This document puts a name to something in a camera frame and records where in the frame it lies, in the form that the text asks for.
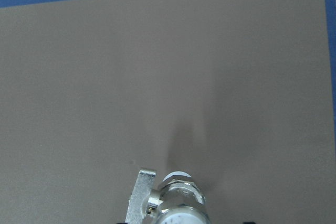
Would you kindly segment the silver metal valve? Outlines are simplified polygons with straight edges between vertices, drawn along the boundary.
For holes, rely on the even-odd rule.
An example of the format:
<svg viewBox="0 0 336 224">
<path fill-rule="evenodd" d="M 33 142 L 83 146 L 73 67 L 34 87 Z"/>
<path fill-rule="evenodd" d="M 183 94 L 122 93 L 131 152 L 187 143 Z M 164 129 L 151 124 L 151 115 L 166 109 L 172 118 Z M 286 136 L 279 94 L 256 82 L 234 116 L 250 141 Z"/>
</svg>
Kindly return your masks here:
<svg viewBox="0 0 336 224">
<path fill-rule="evenodd" d="M 191 175 L 171 172 L 157 188 L 155 178 L 155 170 L 139 170 L 125 223 L 211 223 L 205 196 Z"/>
</svg>

